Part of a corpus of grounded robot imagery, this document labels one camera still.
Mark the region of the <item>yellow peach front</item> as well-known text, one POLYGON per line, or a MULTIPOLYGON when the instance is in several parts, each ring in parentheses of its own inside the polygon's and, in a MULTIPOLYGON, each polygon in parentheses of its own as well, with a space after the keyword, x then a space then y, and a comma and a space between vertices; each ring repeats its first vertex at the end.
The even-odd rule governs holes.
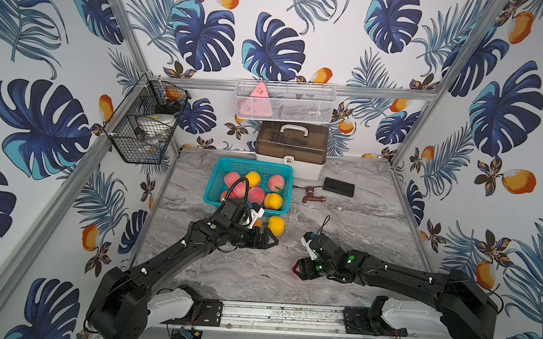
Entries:
POLYGON ((271 192, 265 196, 263 207, 265 209, 279 211, 282 208, 283 204, 284 204, 284 200, 282 196, 274 192, 271 192))

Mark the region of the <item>pink peach with leaf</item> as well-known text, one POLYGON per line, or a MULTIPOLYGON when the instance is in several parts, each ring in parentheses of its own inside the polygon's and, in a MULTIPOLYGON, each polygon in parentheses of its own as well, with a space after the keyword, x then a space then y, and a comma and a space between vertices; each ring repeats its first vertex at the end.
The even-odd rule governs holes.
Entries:
POLYGON ((237 172, 229 172, 224 176, 223 182, 227 187, 231 187, 241 178, 240 174, 237 172))

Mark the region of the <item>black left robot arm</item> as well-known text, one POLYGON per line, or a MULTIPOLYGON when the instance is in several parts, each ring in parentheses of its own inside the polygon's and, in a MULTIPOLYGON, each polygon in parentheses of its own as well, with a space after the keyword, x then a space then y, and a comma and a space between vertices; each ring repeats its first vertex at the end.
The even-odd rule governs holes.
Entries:
POLYGON ((185 317, 193 296, 183 289, 160 294, 161 285, 224 245, 260 250, 276 246, 271 229, 254 222, 249 204, 229 199, 209 217, 190 222, 185 236, 154 258, 130 269, 111 269, 101 279, 84 325, 103 339, 139 339, 147 328, 185 317))

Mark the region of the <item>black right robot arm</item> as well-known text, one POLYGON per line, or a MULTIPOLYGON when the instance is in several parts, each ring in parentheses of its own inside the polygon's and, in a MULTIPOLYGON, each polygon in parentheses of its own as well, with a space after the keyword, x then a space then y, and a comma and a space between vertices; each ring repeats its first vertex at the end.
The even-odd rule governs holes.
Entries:
POLYGON ((324 234, 309 232, 301 241, 309 256, 293 265, 299 279, 324 277, 341 284, 379 287, 434 308, 453 339, 494 339, 499 307, 464 272, 414 270, 365 251, 346 252, 324 234))

